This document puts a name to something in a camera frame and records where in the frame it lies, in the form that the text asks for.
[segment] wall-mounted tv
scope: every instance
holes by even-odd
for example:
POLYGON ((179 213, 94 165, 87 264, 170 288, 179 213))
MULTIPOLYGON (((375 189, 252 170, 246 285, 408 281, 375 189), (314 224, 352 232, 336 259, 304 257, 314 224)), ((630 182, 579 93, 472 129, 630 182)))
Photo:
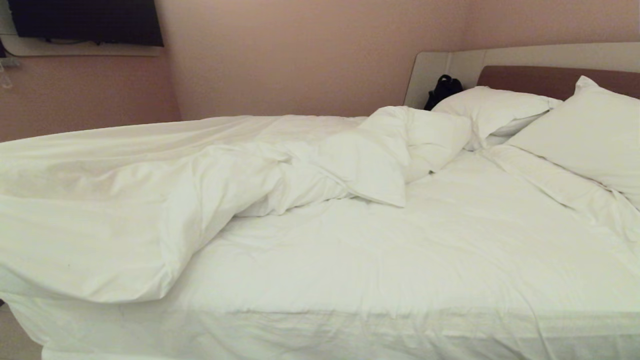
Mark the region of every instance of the wall-mounted tv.
POLYGON ((9 0, 20 37, 164 46, 154 0, 9 0))

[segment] bed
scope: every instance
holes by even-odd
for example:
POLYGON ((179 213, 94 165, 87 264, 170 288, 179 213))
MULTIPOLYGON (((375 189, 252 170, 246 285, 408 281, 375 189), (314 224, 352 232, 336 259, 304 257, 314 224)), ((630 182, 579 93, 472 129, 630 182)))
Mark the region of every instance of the bed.
MULTIPOLYGON (((640 97, 631 72, 485 67, 479 85, 566 100, 581 76, 640 97)), ((176 133, 174 145, 296 142, 301 133, 320 142, 366 123, 260 120, 109 136, 136 152, 141 145, 125 144, 176 133)), ((103 136, 80 134, 113 158, 103 136)), ((77 135, 50 139, 42 145, 64 148, 77 135)), ((640 359, 640 212, 631 198, 551 155, 482 145, 407 184, 400 206, 338 194, 236 216, 159 299, 74 299, 2 262, 0 297, 45 360, 640 359)))

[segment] fitted sheet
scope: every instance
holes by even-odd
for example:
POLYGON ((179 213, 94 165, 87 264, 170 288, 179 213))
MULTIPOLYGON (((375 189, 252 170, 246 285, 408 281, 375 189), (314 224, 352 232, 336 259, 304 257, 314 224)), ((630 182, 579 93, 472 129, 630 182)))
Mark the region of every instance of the fitted sheet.
POLYGON ((409 184, 404 209, 236 218, 161 300, 5 300, 45 360, 638 359, 636 240, 490 155, 409 184))

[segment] wall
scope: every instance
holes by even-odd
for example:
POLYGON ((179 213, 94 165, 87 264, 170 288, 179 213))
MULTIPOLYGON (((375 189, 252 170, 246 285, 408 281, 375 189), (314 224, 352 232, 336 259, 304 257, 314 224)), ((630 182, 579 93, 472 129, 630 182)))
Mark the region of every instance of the wall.
POLYGON ((471 1, 463 49, 640 41, 638 0, 471 1))
POLYGON ((468 0, 158 0, 186 120, 368 115, 420 51, 461 46, 468 0))
POLYGON ((180 120, 166 56, 20 60, 0 88, 0 141, 180 120))

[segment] backpack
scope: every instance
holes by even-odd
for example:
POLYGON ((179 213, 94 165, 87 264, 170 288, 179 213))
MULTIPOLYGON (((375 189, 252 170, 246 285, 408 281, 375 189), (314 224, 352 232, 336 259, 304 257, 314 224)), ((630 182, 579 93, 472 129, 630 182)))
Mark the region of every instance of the backpack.
POLYGON ((462 90, 464 89, 462 89, 460 80, 454 79, 449 75, 440 76, 436 88, 429 92, 429 99, 427 104, 424 105, 424 109, 431 111, 442 99, 462 92, 462 90))

